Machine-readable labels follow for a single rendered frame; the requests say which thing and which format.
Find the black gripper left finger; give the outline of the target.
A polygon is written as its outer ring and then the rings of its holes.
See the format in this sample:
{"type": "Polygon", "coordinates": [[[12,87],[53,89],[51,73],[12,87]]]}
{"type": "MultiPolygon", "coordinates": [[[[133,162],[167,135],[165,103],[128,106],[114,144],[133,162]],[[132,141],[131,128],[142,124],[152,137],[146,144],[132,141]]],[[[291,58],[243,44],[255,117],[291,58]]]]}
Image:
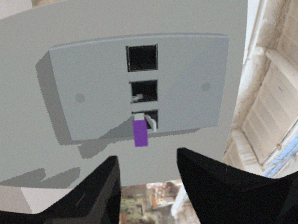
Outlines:
{"type": "Polygon", "coordinates": [[[120,164],[112,155],[56,204],[35,214],[0,210],[0,224],[118,224],[120,206],[120,164]]]}

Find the grey panel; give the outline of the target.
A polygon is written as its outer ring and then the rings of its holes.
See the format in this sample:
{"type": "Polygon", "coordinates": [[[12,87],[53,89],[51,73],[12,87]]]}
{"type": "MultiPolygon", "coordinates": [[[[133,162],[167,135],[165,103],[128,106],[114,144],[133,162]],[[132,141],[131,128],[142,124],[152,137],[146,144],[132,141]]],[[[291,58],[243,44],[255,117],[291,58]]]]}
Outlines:
{"type": "Polygon", "coordinates": [[[117,156],[121,186],[181,179],[177,149],[222,161],[247,0],[60,0],[0,19],[0,185],[76,188],[117,156]],[[134,115],[149,145],[134,143],[134,115]]]}

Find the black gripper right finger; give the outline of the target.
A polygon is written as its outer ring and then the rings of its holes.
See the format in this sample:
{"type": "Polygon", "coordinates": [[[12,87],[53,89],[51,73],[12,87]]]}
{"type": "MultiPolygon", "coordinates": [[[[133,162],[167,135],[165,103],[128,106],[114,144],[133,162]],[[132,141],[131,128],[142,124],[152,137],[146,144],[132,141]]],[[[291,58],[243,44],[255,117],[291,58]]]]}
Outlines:
{"type": "Polygon", "coordinates": [[[298,202],[298,172],[270,179],[177,149],[178,172],[200,224],[282,224],[298,202]]]}

